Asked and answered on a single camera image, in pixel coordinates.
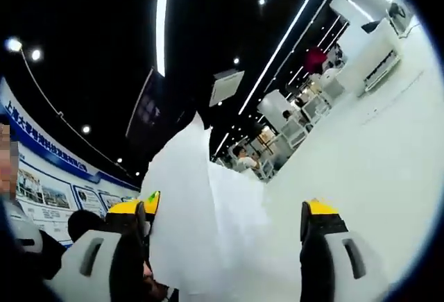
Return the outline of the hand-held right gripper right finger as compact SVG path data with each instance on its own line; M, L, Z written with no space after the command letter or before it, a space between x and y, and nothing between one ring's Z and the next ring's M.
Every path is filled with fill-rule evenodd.
M377 253L348 230L338 210L304 201L300 220L301 301L382 301L389 288Z

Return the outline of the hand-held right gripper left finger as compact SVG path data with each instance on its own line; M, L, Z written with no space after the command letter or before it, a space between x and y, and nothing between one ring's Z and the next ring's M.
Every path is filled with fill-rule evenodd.
M141 201L114 205L104 227L87 231L65 251L48 286L61 301L145 301L145 224Z

